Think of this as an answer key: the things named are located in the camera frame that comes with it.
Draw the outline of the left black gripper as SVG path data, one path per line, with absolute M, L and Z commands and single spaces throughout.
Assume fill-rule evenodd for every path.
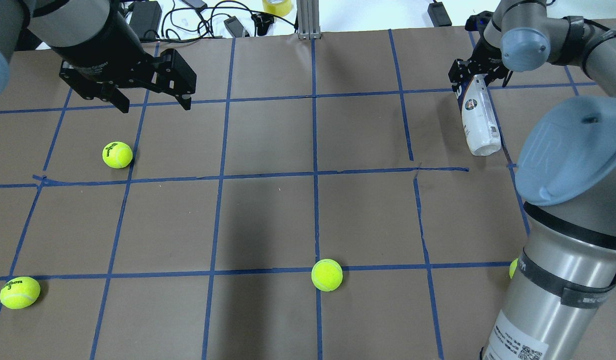
M 75 10 L 66 18 L 68 36 L 50 48 L 65 62 L 59 77 L 84 100 L 99 99 L 123 114 L 130 108 L 122 89 L 144 88 L 175 98 L 186 111 L 196 93 L 197 75 L 174 48 L 149 55 L 138 36 L 113 5 L 65 5 Z

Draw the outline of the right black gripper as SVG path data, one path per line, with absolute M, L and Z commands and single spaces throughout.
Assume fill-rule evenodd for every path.
M 488 25 L 493 25 L 492 11 L 482 11 L 473 14 L 465 23 L 468 32 L 479 32 L 481 38 L 476 43 L 473 53 L 468 60 L 457 58 L 449 70 L 449 81 L 454 91 L 458 91 L 461 85 L 469 84 L 475 75 L 485 75 L 485 85 L 494 80 L 502 79 L 502 87 L 509 84 L 513 71 L 504 66 L 501 50 L 495 48 L 485 39 L 485 30 Z

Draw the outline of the tennis ball behind arm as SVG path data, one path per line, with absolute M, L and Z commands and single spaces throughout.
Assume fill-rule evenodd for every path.
M 102 150 L 103 162 L 113 169 L 122 169 L 127 167 L 133 160 L 132 148 L 122 141 L 113 141 Z

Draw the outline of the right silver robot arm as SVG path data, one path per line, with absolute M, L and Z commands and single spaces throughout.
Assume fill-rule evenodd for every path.
M 472 155 L 501 149 L 487 86 L 543 64 L 579 66 L 605 96 L 574 96 L 541 118 L 517 163 L 529 242 L 479 358 L 570 360 L 616 287 L 616 26 L 556 19 L 545 0 L 503 0 L 465 26 L 481 35 L 449 81 Z

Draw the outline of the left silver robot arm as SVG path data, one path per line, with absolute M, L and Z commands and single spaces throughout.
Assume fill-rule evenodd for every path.
M 108 102 L 127 113 L 123 89 L 143 88 L 191 109 L 195 71 L 173 48 L 148 54 L 115 0 L 0 0 L 0 96 L 23 30 L 61 57 L 59 77 L 84 100 Z

